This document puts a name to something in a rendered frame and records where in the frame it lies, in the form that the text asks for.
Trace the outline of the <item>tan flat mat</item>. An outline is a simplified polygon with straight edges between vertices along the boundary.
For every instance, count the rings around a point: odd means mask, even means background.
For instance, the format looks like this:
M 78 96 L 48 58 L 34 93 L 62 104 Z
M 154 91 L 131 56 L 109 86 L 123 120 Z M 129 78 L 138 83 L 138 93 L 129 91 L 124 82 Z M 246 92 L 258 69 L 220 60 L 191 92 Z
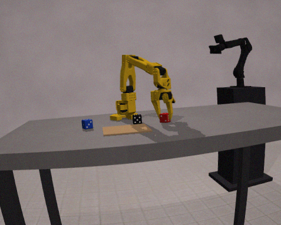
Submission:
M 145 124 L 103 127 L 103 136 L 153 132 Z

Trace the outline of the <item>red die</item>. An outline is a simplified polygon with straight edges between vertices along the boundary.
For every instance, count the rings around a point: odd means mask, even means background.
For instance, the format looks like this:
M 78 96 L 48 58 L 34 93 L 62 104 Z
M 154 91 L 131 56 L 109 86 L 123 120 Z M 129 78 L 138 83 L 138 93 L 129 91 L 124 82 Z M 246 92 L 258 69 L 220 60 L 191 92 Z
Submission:
M 161 123 L 168 123 L 170 122 L 171 120 L 169 120 L 169 116 L 168 116 L 168 113 L 161 113 L 160 114 L 160 122 Z

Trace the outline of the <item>blue die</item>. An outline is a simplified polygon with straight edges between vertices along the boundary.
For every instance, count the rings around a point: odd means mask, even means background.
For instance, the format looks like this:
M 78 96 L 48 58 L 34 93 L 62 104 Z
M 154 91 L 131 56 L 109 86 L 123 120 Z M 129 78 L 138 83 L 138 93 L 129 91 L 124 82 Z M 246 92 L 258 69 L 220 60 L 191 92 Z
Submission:
M 86 120 L 81 120 L 82 121 L 82 128 L 83 129 L 90 129 L 93 128 L 92 120 L 91 119 L 86 119 Z

